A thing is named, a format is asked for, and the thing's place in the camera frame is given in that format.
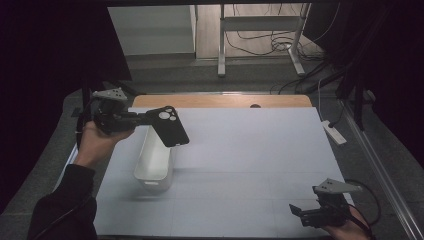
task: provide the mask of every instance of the white tabletop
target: white tabletop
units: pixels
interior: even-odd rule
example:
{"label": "white tabletop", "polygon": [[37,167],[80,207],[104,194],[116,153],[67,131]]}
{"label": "white tabletop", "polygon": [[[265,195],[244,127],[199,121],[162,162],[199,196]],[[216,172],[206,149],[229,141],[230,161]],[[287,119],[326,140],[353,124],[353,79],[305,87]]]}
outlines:
{"label": "white tabletop", "polygon": [[138,127],[116,146],[97,195],[99,235],[325,235],[303,227],[289,208],[319,208],[312,186],[343,181],[315,108],[177,111],[190,143],[174,149],[171,187],[152,194],[133,176],[147,131]]}

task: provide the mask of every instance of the metal frame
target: metal frame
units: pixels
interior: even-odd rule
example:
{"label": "metal frame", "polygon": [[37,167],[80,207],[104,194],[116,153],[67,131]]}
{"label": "metal frame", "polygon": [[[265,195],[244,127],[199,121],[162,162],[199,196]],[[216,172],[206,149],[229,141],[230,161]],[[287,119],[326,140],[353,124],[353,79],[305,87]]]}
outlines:
{"label": "metal frame", "polygon": [[294,31],[292,44],[287,45],[288,53],[298,76],[304,76],[305,70],[299,60],[297,46],[305,26],[310,3],[305,3],[300,16],[254,16],[254,17],[225,17],[224,4],[221,4],[218,76],[225,76],[225,32],[230,31]]}
{"label": "metal frame", "polygon": [[399,190],[396,188],[393,180],[390,178],[389,173],[384,167],[380,157],[374,150],[370,140],[367,137],[367,134],[364,131],[361,131],[356,125],[355,120],[353,119],[353,111],[349,104],[344,104],[346,108],[346,118],[350,127],[352,128],[355,137],[358,139],[359,145],[361,145],[362,150],[365,153],[365,156],[368,159],[368,162],[371,165],[372,170],[374,171],[377,180],[380,183],[381,188],[389,199],[393,209],[395,210],[397,217],[402,224],[406,234],[409,239],[414,240],[423,240],[423,232],[418,226],[417,220],[406,204],[405,199],[402,197]]}

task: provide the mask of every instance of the aluminum rail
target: aluminum rail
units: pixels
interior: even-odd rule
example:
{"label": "aluminum rail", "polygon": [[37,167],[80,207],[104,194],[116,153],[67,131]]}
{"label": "aluminum rail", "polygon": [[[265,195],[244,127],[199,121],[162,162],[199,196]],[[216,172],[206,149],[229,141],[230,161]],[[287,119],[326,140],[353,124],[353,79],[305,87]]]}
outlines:
{"label": "aluminum rail", "polygon": [[352,108],[348,104],[344,104],[346,108],[346,118],[350,127],[353,130],[356,138],[358,139],[359,144],[361,145],[368,162],[373,169],[377,180],[379,181],[384,193],[389,199],[393,209],[395,210],[403,228],[405,229],[406,234],[411,240],[424,240],[423,231],[417,224],[415,217],[412,215],[411,210],[406,204],[405,199],[400,194],[399,190],[396,188],[393,180],[390,178],[387,170],[385,169],[380,157],[374,150],[370,140],[367,137],[367,134],[364,131],[361,131],[356,125],[353,119]]}

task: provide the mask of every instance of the black phone case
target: black phone case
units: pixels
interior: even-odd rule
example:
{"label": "black phone case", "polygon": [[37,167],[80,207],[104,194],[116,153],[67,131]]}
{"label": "black phone case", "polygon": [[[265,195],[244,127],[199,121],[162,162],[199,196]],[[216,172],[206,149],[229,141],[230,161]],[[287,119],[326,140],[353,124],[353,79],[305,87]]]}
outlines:
{"label": "black phone case", "polygon": [[165,146],[174,147],[190,142],[175,108],[166,106],[149,110],[146,116],[153,120],[152,126]]}

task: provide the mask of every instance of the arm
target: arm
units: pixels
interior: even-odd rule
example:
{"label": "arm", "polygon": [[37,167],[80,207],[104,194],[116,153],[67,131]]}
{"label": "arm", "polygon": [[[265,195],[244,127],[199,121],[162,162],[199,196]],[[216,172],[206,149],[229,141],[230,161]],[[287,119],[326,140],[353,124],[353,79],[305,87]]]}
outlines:
{"label": "arm", "polygon": [[96,201],[91,197],[93,168],[112,154],[116,143],[131,134],[106,135],[93,122],[86,124],[78,155],[73,164],[66,166],[59,187],[37,202],[28,239],[97,239],[93,225]]}

